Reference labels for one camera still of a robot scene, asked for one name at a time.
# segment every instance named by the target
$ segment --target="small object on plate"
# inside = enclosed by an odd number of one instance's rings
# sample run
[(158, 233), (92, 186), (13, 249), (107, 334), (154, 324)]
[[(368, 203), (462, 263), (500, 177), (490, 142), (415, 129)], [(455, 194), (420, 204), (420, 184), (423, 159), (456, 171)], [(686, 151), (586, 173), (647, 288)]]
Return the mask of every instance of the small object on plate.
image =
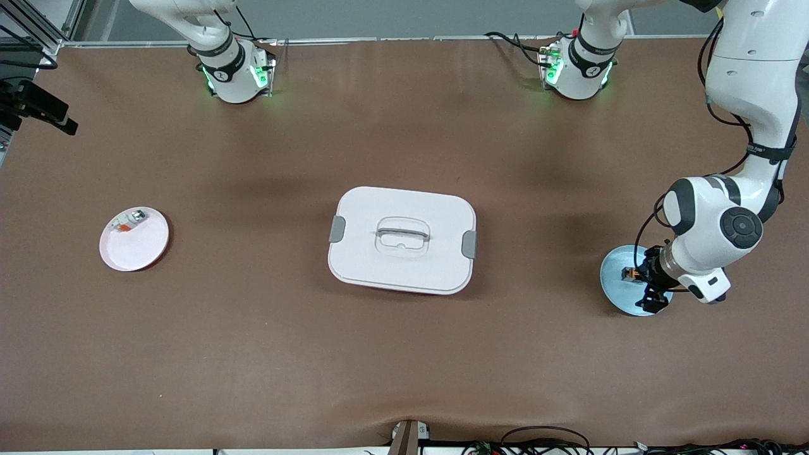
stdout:
[(149, 207), (133, 207), (115, 215), (104, 226), (99, 253), (114, 270), (132, 272), (160, 259), (168, 237), (168, 221), (162, 213)]
[(129, 213), (121, 212), (112, 219), (109, 224), (110, 229), (119, 232), (129, 232), (146, 219), (146, 212), (143, 210), (133, 210)]
[(340, 199), (328, 240), (342, 282), (455, 294), (472, 277), (475, 211), (456, 196), (363, 186)]

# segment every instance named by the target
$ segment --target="brown tablecloth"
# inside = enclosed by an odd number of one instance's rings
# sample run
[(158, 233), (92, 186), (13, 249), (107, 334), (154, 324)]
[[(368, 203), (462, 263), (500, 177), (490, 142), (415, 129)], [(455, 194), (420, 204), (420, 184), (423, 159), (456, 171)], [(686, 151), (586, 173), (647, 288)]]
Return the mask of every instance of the brown tablecloth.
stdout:
[[(381, 444), (404, 418), (436, 439), (807, 439), (803, 150), (726, 302), (632, 318), (599, 286), (674, 180), (743, 153), (705, 110), (699, 45), (627, 41), (584, 102), (491, 42), (292, 47), (274, 96), (245, 105), (209, 97), (183, 49), (65, 50), (37, 82), (78, 135), (27, 120), (0, 168), (0, 449)], [(329, 226), (360, 185), (469, 200), (469, 286), (337, 281)], [(99, 234), (139, 205), (173, 243), (116, 272)]]

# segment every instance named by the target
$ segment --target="white storage box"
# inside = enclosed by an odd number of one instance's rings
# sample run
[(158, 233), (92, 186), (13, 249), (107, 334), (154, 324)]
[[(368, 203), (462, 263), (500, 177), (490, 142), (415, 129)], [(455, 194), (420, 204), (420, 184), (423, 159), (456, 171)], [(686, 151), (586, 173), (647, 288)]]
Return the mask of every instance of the white storage box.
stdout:
[(328, 267), (345, 283), (454, 294), (472, 277), (475, 229), (462, 198), (361, 186), (337, 205)]

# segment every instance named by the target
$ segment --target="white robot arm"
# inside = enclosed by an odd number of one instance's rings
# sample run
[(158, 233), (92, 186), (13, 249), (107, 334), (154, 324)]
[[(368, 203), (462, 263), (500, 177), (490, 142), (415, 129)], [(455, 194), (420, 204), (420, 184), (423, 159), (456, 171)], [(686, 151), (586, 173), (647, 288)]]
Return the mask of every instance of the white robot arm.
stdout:
[(642, 265), (624, 272), (646, 286), (635, 305), (648, 313), (665, 308), (665, 293), (679, 285), (703, 303), (724, 300), (731, 287), (724, 267), (759, 244), (763, 222), (782, 202), (781, 181), (797, 141), (794, 83), (809, 41), (809, 2), (725, 0), (721, 7), (706, 95), (749, 122), (752, 140), (738, 174), (680, 179), (666, 193), (662, 212), (674, 240), (647, 250)]
[(227, 103), (244, 103), (269, 90), (275, 60), (249, 40), (236, 39), (217, 17), (236, 0), (129, 0), (138, 10), (188, 40), (211, 90)]
[(629, 31), (625, 11), (655, 6), (668, 0), (576, 0), (582, 9), (582, 22), (577, 32), (562, 36), (548, 46), (540, 62), (546, 87), (572, 100), (585, 100), (595, 95), (607, 82), (618, 47)]

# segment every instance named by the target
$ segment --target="wire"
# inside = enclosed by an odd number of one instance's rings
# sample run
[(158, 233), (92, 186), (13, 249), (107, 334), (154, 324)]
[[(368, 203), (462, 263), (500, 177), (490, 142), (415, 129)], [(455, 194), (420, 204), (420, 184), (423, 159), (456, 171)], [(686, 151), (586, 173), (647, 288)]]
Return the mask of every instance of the wire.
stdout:
[(783, 165), (783, 161), (778, 163), (778, 170), (775, 172), (775, 182), (773, 183), (773, 186), (775, 186), (775, 189), (778, 191), (779, 206), (786, 200), (786, 194), (784, 194), (784, 181), (778, 179), (778, 177), (781, 175), (781, 167), (783, 167)]
[(747, 154), (745, 154), (745, 155), (742, 157), (742, 159), (740, 159), (740, 160), (739, 160), (739, 162), (737, 162), (737, 163), (736, 163), (736, 164), (734, 164), (733, 166), (730, 166), (729, 168), (725, 169), (724, 171), (720, 172), (720, 173), (719, 173), (719, 175), (725, 175), (725, 174), (729, 174), (729, 173), (731, 173), (731, 172), (735, 171), (735, 170), (736, 170), (736, 169), (737, 169), (739, 166), (741, 166), (742, 164), (744, 164), (744, 161), (745, 161), (747, 158), (748, 158), (748, 156), (747, 156)]
[(0, 30), (3, 30), (5, 33), (8, 33), (12, 38), (17, 40), (21, 45), (25, 45), (29, 49), (37, 52), (39, 55), (44, 57), (50, 65), (41, 65), (38, 63), (27, 63), (27, 62), (17, 62), (15, 60), (0, 60), (0, 65), (9, 65), (9, 66), (19, 66), (20, 68), (32, 68), (34, 70), (56, 70), (59, 67), (59, 64), (56, 63), (56, 60), (53, 60), (53, 57), (49, 56), (47, 53), (43, 52), (41, 48), (29, 43), (25, 39), (23, 39), (20, 35), (9, 30), (7, 27), (0, 25)]
[(528, 441), (524, 441), (522, 444), (534, 444), (536, 442), (544, 441), (546, 443), (555, 443), (555, 445), (557, 446), (556, 449), (564, 450), (568, 454), (570, 454), (570, 452), (568, 452), (566, 450), (567, 448), (572, 448), (572, 449), (581, 448), (581, 449), (585, 449), (589, 455), (594, 455), (593, 451), (590, 449), (590, 440), (588, 440), (587, 437), (584, 436), (582, 433), (576, 432), (575, 430), (570, 430), (569, 428), (556, 427), (556, 426), (553, 426), (553, 425), (533, 425), (533, 426), (530, 426), (530, 427), (515, 428), (514, 430), (506, 432), (506, 434), (504, 434), (502, 436), (502, 438), (500, 438), (500, 445), (503, 445), (505, 443), (506, 438), (508, 436), (511, 436), (511, 435), (513, 435), (515, 433), (528, 432), (528, 431), (532, 431), (532, 430), (554, 430), (554, 431), (557, 431), (557, 432), (566, 432), (566, 433), (569, 433), (571, 435), (576, 435), (579, 438), (581, 438), (584, 441), (584, 445), (572, 443), (572, 442), (565, 441), (565, 440), (555, 439), (555, 438), (543, 438), (543, 439), (528, 440)]
[(548, 64), (548, 63), (538, 62), (537, 60), (534, 60), (533, 58), (531, 58), (531, 56), (528, 55), (528, 52), (525, 49), (525, 46), (523, 45), (523, 42), (521, 40), (519, 40), (519, 35), (517, 35), (516, 33), (514, 34), (514, 39), (517, 40), (517, 45), (523, 51), (523, 55), (525, 56), (525, 58), (528, 59), (529, 62), (533, 63), (534, 65), (541, 66), (543, 68), (550, 68), (551, 67), (550, 64)]
[(779, 444), (774, 440), (740, 439), (718, 445), (686, 444), (676, 447), (649, 447), (646, 455), (726, 455), (723, 449), (752, 450), (757, 455), (798, 455), (809, 450), (809, 442), (801, 445)]
[(242, 22), (244, 22), (244, 25), (246, 25), (248, 27), (248, 31), (250, 32), (250, 36), (252, 36), (252, 39), (255, 41), (256, 40), (256, 34), (253, 33), (252, 27), (250, 27), (250, 23), (248, 22), (248, 20), (244, 18), (244, 15), (242, 14), (242, 10), (241, 10), (241, 8), (239, 8), (239, 5), (236, 5), (236, 12), (239, 13), (239, 17), (242, 18)]
[[(652, 219), (657, 219), (658, 223), (660, 223), (660, 225), (664, 226), (665, 228), (670, 228), (671, 227), (670, 224), (664, 223), (658, 217), (658, 213), (663, 209), (663, 206), (660, 205), (660, 202), (665, 197), (666, 197), (666, 193), (664, 193), (659, 198), (657, 198), (657, 201), (654, 201), (654, 209), (652, 210), (652, 214), (649, 215), (649, 218), (647, 218), (646, 221), (643, 222), (643, 225), (641, 225), (641, 228), (637, 231), (637, 236), (635, 236), (635, 243), (633, 245), (633, 254), (632, 254), (633, 265), (635, 266), (636, 269), (640, 268), (640, 265), (637, 263), (637, 249), (639, 248), (639, 245), (641, 244), (641, 237), (643, 236), (643, 232), (646, 230), (646, 227), (649, 226), (649, 223), (651, 223)], [(642, 274), (640, 275), (640, 277), (641, 277), (641, 280), (644, 283), (649, 284), (649, 285), (652, 284), (652, 283), (649, 283), (649, 281), (646, 280), (646, 277), (644, 277)], [(666, 292), (689, 292), (689, 290), (688, 289), (667, 289)]]
[(527, 58), (528, 61), (533, 63), (534, 65), (541, 66), (543, 68), (550, 68), (551, 67), (548, 63), (539, 62), (537, 60), (534, 60), (530, 55), (528, 55), (529, 50), (532, 51), (532, 52), (539, 52), (540, 48), (524, 45), (523, 42), (519, 39), (519, 35), (517, 33), (514, 34), (514, 39), (513, 40), (511, 38), (509, 38), (508, 36), (503, 35), (500, 32), (489, 32), (489, 33), (484, 34), (484, 36), (488, 36), (488, 37), (497, 36), (498, 38), (502, 38), (503, 40), (506, 41), (506, 43), (508, 43), (508, 44), (510, 44), (512, 46), (519, 47), (520, 50), (523, 51), (523, 55), (525, 56), (525, 58)]
[[(502, 33), (500, 33), (500, 32), (489, 32), (489, 33), (484, 34), (484, 36), (488, 36), (489, 38), (491, 38), (492, 36), (496, 36), (496, 37), (498, 37), (498, 38), (502, 38), (502, 39), (503, 39), (503, 40), (504, 40), (506, 43), (508, 43), (508, 44), (510, 44), (510, 45), (512, 45), (512, 46), (520, 47), (520, 46), (519, 46), (519, 44), (518, 44), (516, 41), (512, 40), (511, 38), (509, 38), (509, 37), (508, 37), (508, 36), (506, 36), (506, 35), (503, 35), (503, 34), (502, 34)], [(539, 51), (540, 51), (540, 48), (535, 48), (535, 47), (533, 47), (533, 46), (526, 46), (526, 45), (523, 45), (523, 47), (524, 47), (526, 50), (530, 50), (530, 51), (532, 51), (532, 52), (539, 52)]]
[[(710, 65), (711, 58), (714, 56), (714, 49), (716, 49), (716, 44), (719, 39), (719, 34), (722, 32), (722, 29), (725, 26), (725, 19), (720, 18), (717, 21), (716, 25), (714, 25), (714, 29), (708, 34), (708, 37), (705, 38), (705, 42), (702, 43), (702, 47), (700, 48), (700, 53), (697, 56), (697, 75), (700, 78), (700, 82), (702, 86), (705, 87), (705, 71), (702, 69), (702, 62), (705, 60), (705, 51), (708, 49), (708, 60), (706, 65)], [(708, 107), (708, 112), (710, 113), (711, 117), (718, 120), (724, 125), (731, 125), (731, 126), (741, 126), (744, 129), (744, 133), (748, 136), (748, 142), (753, 142), (753, 134), (750, 130), (750, 124), (744, 121), (744, 119), (734, 113), (731, 113), (733, 118), (736, 121), (728, 121), (722, 119), (720, 116), (714, 112), (714, 108), (711, 106), (710, 98), (705, 98), (705, 105)]]
[(665, 199), (665, 198), (666, 198), (666, 195), (664, 194), (663, 196), (659, 197), (659, 198), (658, 198), (658, 200), (657, 200), (657, 201), (654, 203), (654, 219), (656, 219), (656, 220), (657, 220), (657, 222), (658, 222), (658, 224), (660, 224), (660, 226), (663, 226), (664, 228), (671, 228), (671, 225), (670, 225), (669, 223), (664, 223), (664, 222), (663, 222), (663, 221), (660, 219), (660, 216), (659, 216), (659, 215), (660, 215), (660, 211), (662, 211), (662, 210), (663, 210), (663, 207), (662, 207), (662, 206), (660, 206), (659, 204), (660, 204), (660, 202), (662, 202), (662, 201), (663, 201), (663, 199)]
[[(270, 39), (271, 39), (271, 38), (268, 38), (268, 37), (266, 37), (266, 36), (262, 36), (261, 38), (256, 37), (256, 34), (255, 34), (255, 33), (253, 33), (253, 30), (252, 30), (252, 27), (250, 26), (250, 23), (249, 23), (249, 22), (248, 22), (248, 20), (247, 20), (247, 19), (244, 17), (244, 14), (242, 14), (242, 11), (241, 11), (241, 9), (239, 9), (239, 6), (238, 6), (238, 5), (236, 6), (236, 12), (237, 12), (237, 13), (239, 13), (239, 17), (241, 17), (241, 18), (242, 18), (242, 21), (244, 22), (244, 25), (246, 25), (246, 26), (247, 26), (248, 31), (250, 31), (250, 34), (249, 34), (249, 35), (245, 35), (244, 33), (237, 33), (237, 32), (234, 32), (232, 29), (231, 29), (231, 33), (233, 33), (234, 35), (239, 36), (239, 37), (241, 37), (241, 38), (248, 38), (250, 41), (261, 41), (261, 40), (270, 40)], [(222, 23), (222, 24), (224, 24), (225, 26), (230, 27), (230, 26), (232, 25), (232, 23), (231, 23), (230, 21), (226, 21), (226, 20), (225, 20), (225, 19), (222, 17), (222, 15), (220, 15), (220, 14), (219, 14), (219, 11), (214, 10), (214, 14), (215, 14), (215, 15), (216, 15), (216, 17), (219, 19), (219, 22), (221, 22), (221, 23)]]

